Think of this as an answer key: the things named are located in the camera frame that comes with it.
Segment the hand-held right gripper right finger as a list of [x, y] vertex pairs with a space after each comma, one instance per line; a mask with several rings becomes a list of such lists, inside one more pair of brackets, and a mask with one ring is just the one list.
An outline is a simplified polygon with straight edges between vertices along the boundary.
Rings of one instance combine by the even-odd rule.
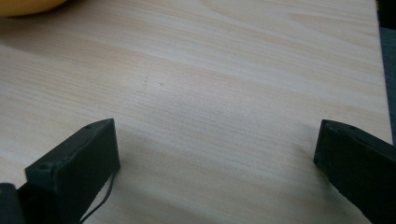
[[351, 125], [320, 124], [314, 164], [373, 224], [396, 224], [396, 147]]

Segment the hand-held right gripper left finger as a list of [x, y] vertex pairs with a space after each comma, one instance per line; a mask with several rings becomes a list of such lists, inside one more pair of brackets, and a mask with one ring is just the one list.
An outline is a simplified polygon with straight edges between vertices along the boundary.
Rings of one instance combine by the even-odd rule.
[[81, 128], [25, 169], [27, 182], [18, 194], [27, 224], [82, 224], [119, 169], [115, 121]]

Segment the orange pillow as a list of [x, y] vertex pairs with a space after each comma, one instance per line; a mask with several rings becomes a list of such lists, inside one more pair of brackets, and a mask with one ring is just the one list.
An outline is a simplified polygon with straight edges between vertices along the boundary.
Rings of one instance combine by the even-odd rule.
[[56, 8], [67, 0], [0, 0], [0, 17], [24, 16]]

